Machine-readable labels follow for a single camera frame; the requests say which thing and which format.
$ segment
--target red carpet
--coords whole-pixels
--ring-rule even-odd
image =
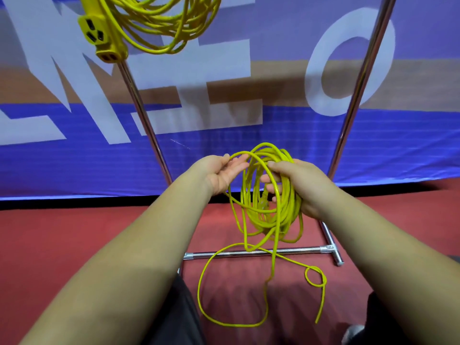
[[[388,220],[443,254],[460,255],[460,186],[362,199]],[[130,224],[143,207],[0,212],[0,343],[17,344],[66,281],[103,244]],[[190,252],[213,251],[241,242],[229,205],[209,205]],[[319,228],[306,220],[296,246],[323,244]],[[321,292],[304,279],[303,269],[279,260],[270,283],[270,313],[259,328],[224,328],[202,322],[210,344],[339,344],[349,323],[365,319],[369,285],[344,250],[337,268],[329,255],[293,256],[320,267],[328,278],[326,302],[314,324]],[[196,295],[204,260],[188,261],[184,279]],[[224,322],[257,322],[263,314],[262,283],[270,258],[217,259],[204,278],[204,308]]]

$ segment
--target yellow cord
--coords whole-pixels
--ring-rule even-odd
[[[166,5],[153,5],[155,1],[99,0],[108,21],[123,38],[135,48],[151,54],[180,52],[187,41],[196,39],[209,27],[221,0],[184,0],[182,13],[175,16],[163,14],[181,0],[170,0]],[[155,46],[144,40],[139,32],[170,36],[173,40],[168,45]]]
[[[295,243],[302,237],[302,232],[304,228],[303,220],[302,220],[302,213],[300,212],[300,204],[302,202],[302,199],[294,191],[294,187],[291,184],[289,178],[283,177],[283,176],[281,176],[283,194],[282,196],[280,195],[276,180],[273,178],[273,175],[270,169],[267,167],[267,162],[268,161],[293,162],[293,160],[286,150],[284,149],[279,150],[275,145],[270,144],[270,143],[259,144],[251,151],[240,151],[236,154],[233,154],[230,157],[230,159],[243,155],[243,154],[248,154],[250,156],[250,161],[249,161],[249,167],[247,168],[247,170],[243,171],[243,184],[241,187],[241,202],[231,196],[230,186],[228,188],[227,196],[230,198],[230,205],[232,207],[238,229],[244,235],[244,242],[234,243],[225,248],[222,248],[221,250],[216,252],[212,257],[210,257],[209,260],[206,262],[206,265],[203,268],[203,272],[201,273],[200,280],[198,282],[198,293],[197,293],[198,307],[200,308],[200,311],[203,313],[203,315],[207,319],[221,326],[246,327],[246,328],[260,326],[262,323],[265,322],[265,320],[268,317],[267,285],[268,285],[268,282],[275,276],[275,259],[276,257],[278,257],[278,258],[290,261],[291,263],[305,267],[306,268],[305,269],[305,279],[307,280],[307,282],[311,284],[312,286],[319,287],[322,289],[321,304],[320,304],[319,311],[318,311],[318,314],[315,320],[315,323],[318,323],[319,318],[321,316],[322,308],[324,305],[324,294],[325,294],[325,289],[326,289],[326,283],[328,281],[326,276],[321,271],[321,269],[316,266],[309,266],[309,265],[300,263],[298,261],[286,258],[285,256],[282,256],[276,253],[279,241]],[[262,192],[262,195],[260,194],[260,191],[257,191],[257,189],[260,189],[260,176],[264,173],[264,171],[268,174],[268,177],[270,178],[271,183],[275,189],[276,208],[274,209],[269,209],[268,191],[267,191],[266,186],[264,187],[264,191]],[[251,188],[254,189],[252,201],[251,201]],[[234,202],[241,206],[242,217],[243,217],[242,219],[243,228],[241,228],[240,221],[236,214],[235,207],[233,206]],[[248,216],[249,220],[256,228],[255,232],[250,232],[250,233],[247,232],[246,215]],[[294,240],[285,239],[285,235],[289,231],[289,227],[294,222],[294,220],[296,220],[297,217],[299,218],[299,223],[300,223],[299,234]],[[247,242],[248,236],[254,236],[254,235],[261,234],[261,233],[265,234],[265,237],[262,238],[262,240],[258,244],[252,245]],[[264,252],[270,253],[270,251],[261,247],[264,243],[268,241],[268,239],[273,240],[274,243],[273,243],[273,252],[271,253],[271,273],[270,273],[270,277],[264,283],[265,315],[262,318],[262,320],[257,323],[253,323],[253,324],[233,324],[233,323],[225,323],[225,322],[218,321],[212,318],[207,313],[205,313],[201,305],[200,288],[201,288],[201,281],[203,280],[204,273],[209,263],[211,262],[211,260],[217,254],[223,251],[226,251],[229,248],[236,247],[236,246],[244,246],[244,249],[247,252],[251,252],[256,249],[259,249]],[[322,279],[321,284],[315,284],[312,281],[310,281],[310,279],[308,278],[309,270],[314,270],[321,275],[321,279]]]

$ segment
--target forearm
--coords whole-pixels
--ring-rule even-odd
[[[182,174],[77,272],[23,344],[138,342],[163,303],[211,193],[204,175]]]
[[[405,332],[420,344],[459,344],[458,263],[342,191],[327,208],[322,219]]]

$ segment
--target person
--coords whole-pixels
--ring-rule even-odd
[[[247,155],[229,158],[194,163],[69,280],[21,344],[204,344],[177,270],[211,196],[248,166]],[[457,262],[339,189],[313,164],[269,162],[269,168],[277,181],[279,174],[291,179],[302,212],[329,226],[374,290],[364,329],[348,332],[344,342],[460,344]],[[267,175],[261,180],[269,183]],[[372,308],[377,316],[370,319]]]

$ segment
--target person's left arm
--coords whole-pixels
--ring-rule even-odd
[[[182,174],[63,287],[21,344],[136,344],[161,308],[212,195],[247,155],[207,156]]]

